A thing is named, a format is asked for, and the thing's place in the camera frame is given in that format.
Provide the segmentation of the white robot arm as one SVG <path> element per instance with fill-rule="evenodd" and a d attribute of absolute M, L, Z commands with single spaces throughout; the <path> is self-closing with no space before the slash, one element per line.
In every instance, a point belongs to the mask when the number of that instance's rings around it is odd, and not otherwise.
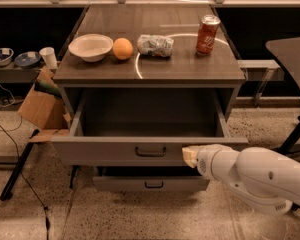
<path fill-rule="evenodd" d="M 182 149 L 185 163 L 207 180 L 223 182 L 258 212 L 281 215 L 300 209 L 300 163 L 275 151 L 236 151 L 220 144 Z"/>

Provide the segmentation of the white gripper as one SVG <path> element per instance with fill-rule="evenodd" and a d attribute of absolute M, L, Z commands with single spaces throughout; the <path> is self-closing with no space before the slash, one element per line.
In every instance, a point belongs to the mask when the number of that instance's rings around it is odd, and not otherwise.
<path fill-rule="evenodd" d="M 198 172 L 209 180 L 237 181 L 236 161 L 239 152 L 231 147 L 213 144 L 202 147 L 182 148 L 183 160 L 191 168 L 197 166 Z"/>

